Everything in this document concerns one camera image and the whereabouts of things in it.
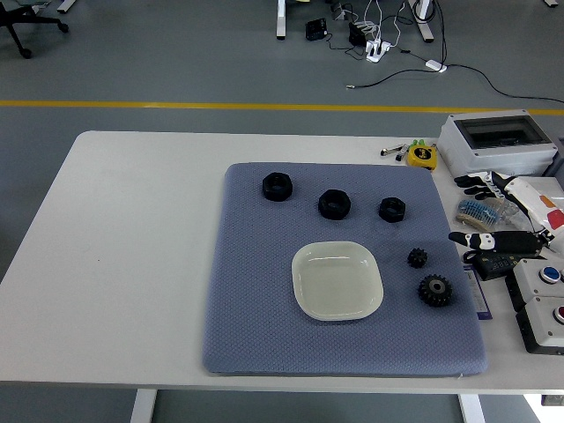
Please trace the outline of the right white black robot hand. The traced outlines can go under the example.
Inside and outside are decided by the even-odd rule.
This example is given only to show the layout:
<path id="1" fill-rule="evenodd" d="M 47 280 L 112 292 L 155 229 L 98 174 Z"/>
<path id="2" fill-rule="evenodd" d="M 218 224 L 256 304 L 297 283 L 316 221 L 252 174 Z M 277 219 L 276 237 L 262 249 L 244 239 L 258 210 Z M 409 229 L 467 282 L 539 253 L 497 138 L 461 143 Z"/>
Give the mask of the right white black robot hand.
<path id="1" fill-rule="evenodd" d="M 453 233 L 449 238 L 472 249 L 497 253 L 533 254 L 543 248 L 563 254 L 563 210 L 519 176 L 481 171 L 458 176 L 454 183 L 477 200 L 497 198 L 514 204 L 539 230 L 490 234 Z"/>

